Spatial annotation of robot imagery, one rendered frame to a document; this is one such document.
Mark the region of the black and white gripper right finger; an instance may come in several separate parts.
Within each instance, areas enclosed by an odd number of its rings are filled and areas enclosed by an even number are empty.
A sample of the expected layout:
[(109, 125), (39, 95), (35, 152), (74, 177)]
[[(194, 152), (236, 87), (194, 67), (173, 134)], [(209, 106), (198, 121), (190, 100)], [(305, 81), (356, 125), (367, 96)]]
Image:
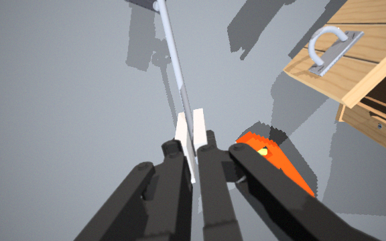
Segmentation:
[(217, 148), (203, 109), (194, 110), (204, 241), (243, 241), (227, 182), (279, 241), (381, 241), (351, 227), (247, 143)]

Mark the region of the orange spirit level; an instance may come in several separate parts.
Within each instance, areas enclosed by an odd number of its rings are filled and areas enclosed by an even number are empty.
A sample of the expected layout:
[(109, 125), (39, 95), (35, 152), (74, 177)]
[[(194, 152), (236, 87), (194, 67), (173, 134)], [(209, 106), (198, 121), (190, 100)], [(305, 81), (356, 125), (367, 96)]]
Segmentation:
[[(284, 173), (292, 178), (296, 183), (302, 186), (306, 191), (314, 196), (312, 190), (308, 187), (306, 182), (302, 179), (300, 174), (296, 171), (294, 166), (290, 163), (288, 158), (284, 155), (282, 150), (278, 147), (276, 142), (269, 140), (268, 138), (264, 138), (264, 136), (260, 137), (255, 133), (251, 133), (249, 131), (247, 134), (242, 136), (240, 139), (236, 140), (235, 143), (247, 143), (256, 151), (258, 151), (262, 156), (272, 162), (276, 167), (282, 168)], [(264, 147), (268, 149), (262, 149)]]

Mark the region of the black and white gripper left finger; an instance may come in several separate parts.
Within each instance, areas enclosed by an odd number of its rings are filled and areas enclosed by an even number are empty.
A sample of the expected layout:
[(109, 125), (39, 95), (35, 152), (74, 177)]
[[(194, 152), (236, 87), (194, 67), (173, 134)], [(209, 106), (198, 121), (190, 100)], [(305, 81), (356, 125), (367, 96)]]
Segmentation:
[(136, 165), (73, 241), (191, 241), (195, 156), (184, 112), (162, 151), (164, 162)]

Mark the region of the brown wooden cabinet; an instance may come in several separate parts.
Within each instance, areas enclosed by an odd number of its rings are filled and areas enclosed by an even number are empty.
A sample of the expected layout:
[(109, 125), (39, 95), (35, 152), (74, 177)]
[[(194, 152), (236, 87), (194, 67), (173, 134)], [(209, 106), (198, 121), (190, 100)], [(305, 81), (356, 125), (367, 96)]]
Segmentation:
[(283, 69), (386, 148), (386, 0), (348, 0)]

